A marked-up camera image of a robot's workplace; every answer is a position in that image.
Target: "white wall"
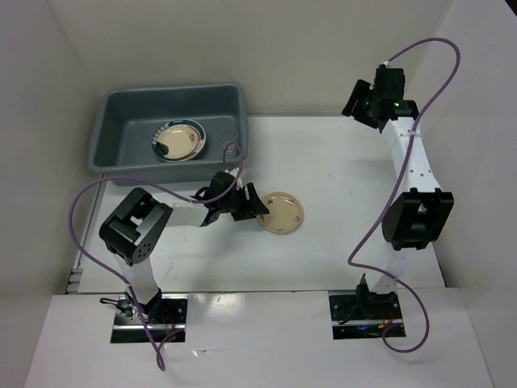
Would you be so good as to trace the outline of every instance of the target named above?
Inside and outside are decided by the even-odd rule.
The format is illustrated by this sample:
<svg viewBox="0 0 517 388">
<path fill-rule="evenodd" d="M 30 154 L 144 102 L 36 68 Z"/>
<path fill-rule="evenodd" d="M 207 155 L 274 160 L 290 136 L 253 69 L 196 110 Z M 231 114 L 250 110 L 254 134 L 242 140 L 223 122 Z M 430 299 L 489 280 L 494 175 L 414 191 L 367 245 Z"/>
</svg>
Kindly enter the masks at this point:
<svg viewBox="0 0 517 388">
<path fill-rule="evenodd" d="M 100 93 L 240 82 L 251 112 L 341 112 L 448 0 L 49 0 Z M 422 51 L 401 63 L 412 74 Z"/>
<path fill-rule="evenodd" d="M 23 386 L 50 296 L 65 290 L 66 213 L 90 179 L 99 95 L 45 0 L 0 2 L 0 37 L 0 386 L 11 388 Z"/>
<path fill-rule="evenodd" d="M 435 244 L 449 285 L 460 286 L 498 388 L 515 386 L 517 321 L 517 17 L 503 0 L 456 0 L 439 36 L 463 55 L 424 118 L 431 165 L 456 203 Z M 453 66 L 433 44 L 410 86 L 419 105 Z"/>
</svg>

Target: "white table surface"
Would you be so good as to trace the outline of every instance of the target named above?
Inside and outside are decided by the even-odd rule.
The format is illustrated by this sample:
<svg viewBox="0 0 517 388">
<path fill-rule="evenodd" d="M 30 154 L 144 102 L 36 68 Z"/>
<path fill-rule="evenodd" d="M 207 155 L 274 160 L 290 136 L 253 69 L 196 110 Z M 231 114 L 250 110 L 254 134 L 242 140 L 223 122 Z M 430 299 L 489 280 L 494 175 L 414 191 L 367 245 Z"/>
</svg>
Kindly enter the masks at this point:
<svg viewBox="0 0 517 388">
<path fill-rule="evenodd" d="M 151 260 L 166 292 L 238 292 L 354 289 L 362 270 L 347 255 L 378 217 L 395 181 L 385 139 L 346 117 L 251 117 L 250 150 L 243 179 L 259 195 L 285 191 L 305 209 L 298 231 L 271 234 L 256 220 L 233 222 L 230 215 L 206 227 L 164 231 Z M 191 195 L 207 183 L 170 184 Z M 146 188 L 158 200 L 174 198 Z M 99 227 L 131 188 L 107 183 L 97 201 L 86 249 L 116 268 L 98 237 Z M 380 230 L 356 260 L 379 264 L 388 244 Z M 431 246 L 408 257 L 402 276 L 414 287 L 443 287 Z M 88 259 L 79 293 L 122 292 L 123 284 Z"/>
<path fill-rule="evenodd" d="M 165 373 L 149 344 L 109 343 L 114 310 L 99 295 L 56 296 L 26 388 L 491 387 L 460 291 L 418 293 L 431 333 L 406 355 L 381 339 L 332 340 L 326 292 L 192 294 L 186 342 L 165 346 Z M 421 338 L 423 316 L 407 291 L 399 298 L 408 336 L 389 341 L 409 347 Z"/>
</svg>

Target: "plate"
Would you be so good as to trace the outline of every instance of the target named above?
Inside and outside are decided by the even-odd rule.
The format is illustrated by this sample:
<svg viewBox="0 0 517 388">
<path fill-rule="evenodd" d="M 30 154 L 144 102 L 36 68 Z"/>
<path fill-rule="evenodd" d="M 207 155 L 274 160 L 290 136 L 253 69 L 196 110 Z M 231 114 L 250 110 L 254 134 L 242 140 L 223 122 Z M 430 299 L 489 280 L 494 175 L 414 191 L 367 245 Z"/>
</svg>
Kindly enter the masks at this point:
<svg viewBox="0 0 517 388">
<path fill-rule="evenodd" d="M 167 162 L 195 158 L 206 144 L 203 126 L 194 120 L 178 119 L 164 124 L 153 136 L 153 151 Z"/>
<path fill-rule="evenodd" d="M 286 192 L 272 192 L 262 198 L 269 214 L 258 216 L 258 223 L 275 234 L 294 232 L 304 218 L 304 208 L 295 196 Z"/>
</svg>

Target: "robotic arm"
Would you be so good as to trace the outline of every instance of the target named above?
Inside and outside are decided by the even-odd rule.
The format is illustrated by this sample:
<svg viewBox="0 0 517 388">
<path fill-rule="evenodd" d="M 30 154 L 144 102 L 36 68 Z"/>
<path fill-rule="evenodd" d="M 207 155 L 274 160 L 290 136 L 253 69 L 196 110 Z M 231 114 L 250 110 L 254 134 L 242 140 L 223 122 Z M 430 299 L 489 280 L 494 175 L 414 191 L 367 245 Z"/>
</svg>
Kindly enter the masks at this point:
<svg viewBox="0 0 517 388">
<path fill-rule="evenodd" d="M 418 116 L 416 103 L 404 99 L 405 82 L 403 69 L 380 65 L 373 85 L 362 79 L 357 81 L 342 112 L 344 116 L 352 116 L 362 124 L 379 129 L 389 144 L 397 175 Z M 382 221 L 382 234 L 393 248 L 391 260 L 384 263 L 385 269 L 399 277 L 407 263 L 404 256 L 409 251 L 425 248 L 439 237 L 454 205 L 452 193 L 443 192 L 432 174 L 420 125 L 416 128 L 409 163 L 397 194 Z M 367 277 L 379 296 L 396 290 L 395 281 L 387 276 L 374 273 Z M 366 285 L 366 281 L 361 280 L 361 284 Z"/>
<path fill-rule="evenodd" d="M 218 172 L 210 185 L 193 198 L 211 200 L 234 181 L 228 172 Z M 252 183 L 237 182 L 225 196 L 206 205 L 158 202 L 143 188 L 133 189 L 101 225 L 99 236 L 119 263 L 122 274 L 131 283 L 148 322 L 160 317 L 162 292 L 153 277 L 150 255 L 169 226 L 208 226 L 222 213 L 231 213 L 235 221 L 269 214 Z M 129 293 L 128 300 L 133 304 Z"/>
</svg>

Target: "plastic bin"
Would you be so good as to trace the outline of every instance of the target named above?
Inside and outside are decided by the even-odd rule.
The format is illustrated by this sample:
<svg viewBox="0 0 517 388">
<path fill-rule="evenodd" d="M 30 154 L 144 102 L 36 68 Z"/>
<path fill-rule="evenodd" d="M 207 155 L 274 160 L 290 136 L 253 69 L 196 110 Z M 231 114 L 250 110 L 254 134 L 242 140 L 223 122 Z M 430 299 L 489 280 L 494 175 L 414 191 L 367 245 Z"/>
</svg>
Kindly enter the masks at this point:
<svg viewBox="0 0 517 388">
<path fill-rule="evenodd" d="M 165 162 L 153 152 L 156 131 L 175 119 L 204 126 L 207 143 L 196 158 Z M 223 169 L 219 134 L 235 129 L 242 158 L 248 150 L 248 120 L 242 88 L 235 83 L 153 87 L 111 91 L 97 113 L 90 139 L 89 168 L 154 183 L 209 180 Z M 226 161 L 238 166 L 239 157 Z M 130 184 L 116 181 L 118 184 Z"/>
</svg>

